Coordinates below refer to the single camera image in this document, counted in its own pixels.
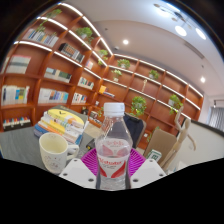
chair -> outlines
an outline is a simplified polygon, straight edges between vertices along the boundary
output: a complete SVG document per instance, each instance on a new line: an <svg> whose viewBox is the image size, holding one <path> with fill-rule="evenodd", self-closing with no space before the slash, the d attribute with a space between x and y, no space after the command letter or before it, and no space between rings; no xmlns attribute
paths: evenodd
<svg viewBox="0 0 224 224"><path fill-rule="evenodd" d="M146 129L146 122L129 113L125 113L124 122L131 134L133 148L137 148Z"/></svg>
<svg viewBox="0 0 224 224"><path fill-rule="evenodd" d="M144 157L148 155L148 153L154 149L162 153L162 157L158 161L159 164L166 158L167 154L172 149L174 143L177 141L177 138L161 129L156 129L153 132L152 138L143 154Z"/></svg>

bookshelf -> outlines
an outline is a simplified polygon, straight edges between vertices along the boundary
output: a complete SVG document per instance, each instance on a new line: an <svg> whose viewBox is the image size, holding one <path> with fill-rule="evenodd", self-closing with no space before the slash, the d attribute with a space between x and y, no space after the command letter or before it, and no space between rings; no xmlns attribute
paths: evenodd
<svg viewBox="0 0 224 224"><path fill-rule="evenodd" d="M106 41L94 28L86 15L74 7L67 7L68 4L60 3L37 18L33 24L24 30L18 37L15 44L11 47L7 57L6 69L12 55L24 55L31 58L25 74L6 73L6 69L0 74L0 87L3 85L17 85L21 87L30 86L30 92L26 104L3 105L0 108L0 131L3 131L2 123L4 119L29 116L32 125L35 125L43 115L43 112L61 103L38 103L38 97L41 88L50 88L57 91L69 93L66 103L61 105L81 112L85 106L91 111L97 112L103 107L105 102L124 102L125 111L131 112L132 99L135 96L141 96L146 99L147 108L144 115L140 118L147 123L145 134L149 135L159 126L162 130L173 135L177 135L178 130L174 124L175 114L169 115L170 106L169 97L176 94L184 104L183 113L180 116L180 123L185 117L198 120L203 104L203 95L193 86L182 80L175 74L151 64L150 62L140 60L128 55L113 54ZM44 23L45 32L52 34L56 32L57 41L53 46L42 42L24 38L30 29L36 29L43 21L47 12L53 9L61 9L62 12L55 18ZM93 40L88 44L76 34L76 29L80 27L90 27L93 31ZM69 57L58 50L62 43L67 43L77 49L85 57L81 63ZM107 60L99 56L99 51L105 49L108 51ZM103 60L103 65L98 64L98 59ZM129 69L118 67L117 60L128 59L130 61ZM62 72L71 74L69 83L44 77L46 68L58 69ZM114 69L120 70L122 76L114 81ZM153 80L149 77L149 71L157 70L159 77ZM94 83L92 89L79 86L79 80L83 77ZM144 91L142 91L144 80L147 80ZM108 92L115 95L111 97L99 93L100 86L108 88ZM75 93L87 96L85 103L72 103ZM91 124L100 127L100 124L89 120ZM147 137L143 136L139 147L147 147Z"/></svg>

bottle cap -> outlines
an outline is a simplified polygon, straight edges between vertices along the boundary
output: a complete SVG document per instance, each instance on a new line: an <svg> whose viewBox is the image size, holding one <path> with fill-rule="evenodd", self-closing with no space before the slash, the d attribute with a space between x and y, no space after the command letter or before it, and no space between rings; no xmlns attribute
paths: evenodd
<svg viewBox="0 0 224 224"><path fill-rule="evenodd" d="M124 116L124 103L104 103L104 116Z"/></svg>

cup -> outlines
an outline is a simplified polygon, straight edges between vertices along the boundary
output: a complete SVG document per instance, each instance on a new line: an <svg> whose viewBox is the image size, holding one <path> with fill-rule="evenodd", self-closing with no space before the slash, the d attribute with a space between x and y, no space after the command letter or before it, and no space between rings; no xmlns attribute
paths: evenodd
<svg viewBox="0 0 224 224"><path fill-rule="evenodd" d="M60 174L66 166L67 160L77 156L78 145L68 145L67 141L56 133L45 133L39 139L40 154L42 161L48 171L53 174Z"/></svg>

potted plant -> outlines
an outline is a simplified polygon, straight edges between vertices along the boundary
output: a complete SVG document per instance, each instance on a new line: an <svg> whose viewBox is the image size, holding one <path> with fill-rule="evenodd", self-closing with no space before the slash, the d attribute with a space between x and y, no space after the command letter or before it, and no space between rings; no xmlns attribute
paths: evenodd
<svg viewBox="0 0 224 224"><path fill-rule="evenodd" d="M159 73L156 70L151 70L149 72L149 78L151 79L158 79L159 78Z"/></svg>
<svg viewBox="0 0 224 224"><path fill-rule="evenodd" d="M100 110L97 111L98 117L102 116L103 112L103 107L100 108Z"/></svg>
<svg viewBox="0 0 224 224"><path fill-rule="evenodd" d="M132 104L131 104L131 115L135 116L135 117L139 117L142 114L144 114L144 111L146 109L146 101L144 98L142 98L141 96L135 96L132 99Z"/></svg>
<svg viewBox="0 0 224 224"><path fill-rule="evenodd" d="M127 59L120 59L117 61L119 67L128 69L130 67L130 61Z"/></svg>
<svg viewBox="0 0 224 224"><path fill-rule="evenodd" d="M54 18L58 14L60 14L62 11L61 9L55 9L49 13L46 14L46 19L37 27L37 32L44 32L45 27L43 26L44 23L46 23L49 19Z"/></svg>
<svg viewBox="0 0 224 224"><path fill-rule="evenodd" d="M154 131L155 131L156 129L160 129L160 127L159 127L159 126L156 126L156 127L153 129L153 131L150 133L150 135L149 135L148 138L146 139L146 142L149 142L149 141L150 141L150 139L152 138L152 135L153 135L153 133L154 133Z"/></svg>
<svg viewBox="0 0 224 224"><path fill-rule="evenodd" d="M103 62L102 62L102 60L100 60L100 59L98 59L98 65L103 65Z"/></svg>
<svg viewBox="0 0 224 224"><path fill-rule="evenodd" d="M99 51L99 55L100 55L100 57L101 57L103 60L107 60L107 59L108 59L108 57L106 57L106 56L108 55L107 50L104 50L104 49L100 50L100 51Z"/></svg>
<svg viewBox="0 0 224 224"><path fill-rule="evenodd" d="M115 82L118 82L119 76L122 75L121 71L120 70L117 70L117 69L114 69L112 72L114 73L114 81Z"/></svg>
<svg viewBox="0 0 224 224"><path fill-rule="evenodd" d="M91 44L91 41L94 39L94 37L92 37L93 32L89 27L78 28L75 32L88 44Z"/></svg>
<svg viewBox="0 0 224 224"><path fill-rule="evenodd" d="M177 113L177 110L183 106L183 104L180 102L180 99L175 94L170 96L168 104L171 106L169 113L170 115L173 114L174 111Z"/></svg>

